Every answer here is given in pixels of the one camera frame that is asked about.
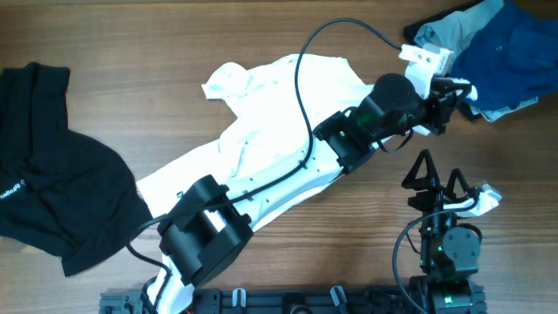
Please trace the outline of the white polo shirt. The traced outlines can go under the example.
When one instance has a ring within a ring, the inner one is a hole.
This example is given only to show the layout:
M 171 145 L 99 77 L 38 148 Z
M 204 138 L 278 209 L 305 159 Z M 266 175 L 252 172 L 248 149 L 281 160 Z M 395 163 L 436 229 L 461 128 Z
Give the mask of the white polo shirt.
M 358 106 L 381 82 L 365 84 L 345 58 L 291 54 L 251 70 L 236 63 L 217 69 L 202 90 L 221 99 L 236 120 L 217 140 L 197 147 L 138 181 L 152 216 L 167 214 L 206 175 L 228 187 L 230 199 L 288 172 L 287 180 L 235 204 L 258 230 L 343 175 L 337 154 L 311 139 L 335 113 Z

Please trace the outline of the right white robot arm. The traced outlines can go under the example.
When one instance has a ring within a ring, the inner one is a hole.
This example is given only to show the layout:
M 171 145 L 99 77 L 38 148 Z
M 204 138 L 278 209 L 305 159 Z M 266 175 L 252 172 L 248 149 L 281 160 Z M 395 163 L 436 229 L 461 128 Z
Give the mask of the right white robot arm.
M 408 205 L 422 213 L 404 232 L 420 226 L 419 267 L 424 273 L 402 289 L 405 301 L 417 313 L 485 313 L 483 288 L 470 281 L 479 271 L 482 234 L 472 224 L 458 222 L 459 213 L 478 203 L 480 188 L 470 187 L 457 168 L 442 185 L 426 149 L 419 153 L 402 187 L 416 192 Z

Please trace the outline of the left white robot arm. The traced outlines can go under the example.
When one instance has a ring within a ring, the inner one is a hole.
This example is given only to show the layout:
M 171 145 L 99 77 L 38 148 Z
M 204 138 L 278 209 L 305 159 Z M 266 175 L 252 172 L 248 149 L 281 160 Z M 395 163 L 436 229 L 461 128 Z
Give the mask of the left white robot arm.
M 443 133 L 455 108 L 476 97 L 464 79 L 434 78 L 420 96 L 408 78 L 385 74 L 358 106 L 314 126 L 300 152 L 247 179 L 201 177 L 157 228 L 163 265 L 146 290 L 147 311 L 183 312 L 194 288 L 223 272 L 258 229 L 361 167 L 391 136 L 410 138 L 417 126 Z

